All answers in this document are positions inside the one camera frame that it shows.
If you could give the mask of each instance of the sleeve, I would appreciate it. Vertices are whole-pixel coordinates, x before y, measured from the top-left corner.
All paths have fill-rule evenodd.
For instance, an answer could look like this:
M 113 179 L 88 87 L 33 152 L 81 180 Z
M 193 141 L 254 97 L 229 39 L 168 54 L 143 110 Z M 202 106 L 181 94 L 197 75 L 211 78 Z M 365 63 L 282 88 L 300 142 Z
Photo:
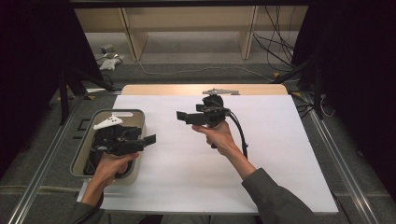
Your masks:
M 242 185 L 257 205 L 263 223 L 318 223 L 308 206 L 280 187 L 262 168 L 246 178 Z
M 102 197 L 99 200 L 99 203 L 96 206 L 90 206 L 85 203 L 76 202 L 73 210 L 67 219 L 66 224 L 96 224 L 99 223 L 102 218 L 105 209 L 101 209 L 104 199 L 104 194 L 102 193 Z

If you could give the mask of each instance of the human hand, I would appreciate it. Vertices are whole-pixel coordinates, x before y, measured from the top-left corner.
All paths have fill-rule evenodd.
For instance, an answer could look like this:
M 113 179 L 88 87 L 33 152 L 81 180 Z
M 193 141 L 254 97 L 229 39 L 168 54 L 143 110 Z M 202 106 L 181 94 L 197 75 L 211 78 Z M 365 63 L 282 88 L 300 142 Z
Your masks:
M 206 142 L 209 145 L 215 144 L 221 155 L 229 157 L 233 153 L 241 153 L 236 146 L 227 121 L 222 121 L 214 128 L 207 128 L 200 125 L 192 125 L 192 129 L 198 133 L 206 135 Z
M 131 153 L 122 157 L 103 153 L 92 179 L 97 178 L 101 180 L 101 182 L 105 183 L 105 187 L 107 187 L 113 183 L 115 174 L 125 173 L 128 168 L 128 162 L 138 156 L 139 153 Z
M 113 183 L 116 173 L 122 174 L 128 168 L 128 162 L 137 158 L 139 153 L 127 154 L 123 157 L 117 157 L 111 154 L 103 153 L 95 174 L 90 183 L 88 183 L 82 203 L 96 206 L 101 198 L 105 187 Z
M 256 170 L 233 141 L 227 121 L 222 121 L 214 128 L 192 125 L 192 129 L 198 133 L 204 133 L 206 142 L 209 145 L 215 144 L 218 147 L 219 153 L 227 157 L 242 179 L 246 179 Z

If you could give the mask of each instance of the metal bracket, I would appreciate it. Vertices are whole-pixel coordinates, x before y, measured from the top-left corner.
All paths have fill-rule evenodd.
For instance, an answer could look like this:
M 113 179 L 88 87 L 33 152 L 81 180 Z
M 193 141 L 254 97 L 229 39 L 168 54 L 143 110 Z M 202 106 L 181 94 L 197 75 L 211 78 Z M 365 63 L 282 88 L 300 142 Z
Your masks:
M 213 94 L 228 94 L 230 93 L 231 95 L 240 95 L 239 91 L 229 91 L 229 90 L 217 90 L 217 89 L 212 89 L 209 91 L 203 91 L 202 94 L 209 94 L 209 95 L 213 95 Z

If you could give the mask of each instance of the metal rail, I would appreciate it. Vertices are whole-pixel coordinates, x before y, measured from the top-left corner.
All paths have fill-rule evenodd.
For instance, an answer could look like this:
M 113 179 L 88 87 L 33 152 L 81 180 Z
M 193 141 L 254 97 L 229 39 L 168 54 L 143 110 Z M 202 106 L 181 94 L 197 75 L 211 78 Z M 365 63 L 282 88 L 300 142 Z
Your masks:
M 33 204 L 35 196 L 37 195 L 40 186 L 44 181 L 44 178 L 46 177 L 50 169 L 50 166 L 52 165 L 52 162 L 60 148 L 60 145 L 64 140 L 64 136 L 70 127 L 71 120 L 73 119 L 74 114 L 76 113 L 76 110 L 80 106 L 82 100 L 83 100 L 83 96 L 77 96 L 73 100 L 70 116 L 65 121 L 64 125 L 58 129 L 58 132 L 53 138 L 49 146 L 49 149 L 46 155 L 44 156 L 42 162 L 40 163 L 37 171 L 35 172 L 35 175 L 33 176 L 29 186 L 27 187 L 26 191 L 23 193 L 22 197 L 20 198 L 20 201 L 18 202 L 12 215 L 10 216 L 8 222 L 9 224 L 22 223 L 26 218 L 26 215 Z
M 303 93 L 305 100 L 312 103 L 312 99 L 306 93 Z M 346 189 L 350 194 L 353 202 L 356 205 L 359 213 L 361 214 L 361 218 L 364 223 L 367 224 L 377 224 L 379 223 L 378 219 L 375 216 L 373 211 L 373 207 L 370 205 L 367 197 L 364 195 L 361 187 L 355 179 L 355 176 L 352 174 L 352 171 L 349 169 L 347 162 L 345 161 L 343 155 L 341 154 L 338 146 L 335 144 L 332 139 L 332 135 L 326 127 L 324 120 L 320 120 L 318 115 L 314 112 L 310 112 L 310 116 L 315 123 L 315 126 L 318 129 L 320 136 L 323 139 L 323 142 L 328 149 L 330 156 L 332 157 L 332 161 L 334 162 L 335 167 L 337 168 L 341 178 L 346 185 Z

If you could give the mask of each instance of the white table surface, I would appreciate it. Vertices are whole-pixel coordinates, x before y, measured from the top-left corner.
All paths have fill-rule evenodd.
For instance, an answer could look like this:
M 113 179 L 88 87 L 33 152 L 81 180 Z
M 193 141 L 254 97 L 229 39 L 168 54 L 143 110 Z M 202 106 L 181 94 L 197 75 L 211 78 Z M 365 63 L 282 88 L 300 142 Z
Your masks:
M 198 96 L 120 95 L 113 108 L 140 109 L 147 135 L 157 143 L 145 148 L 132 185 L 106 188 L 102 208 L 138 213 L 257 214 L 238 173 L 177 111 L 196 113 Z M 290 190 L 315 213 L 338 212 L 293 101 L 288 95 L 222 95 L 224 106 L 240 121 L 248 158 Z M 230 118 L 235 143 L 239 132 Z M 85 191 L 83 184 L 80 197 Z

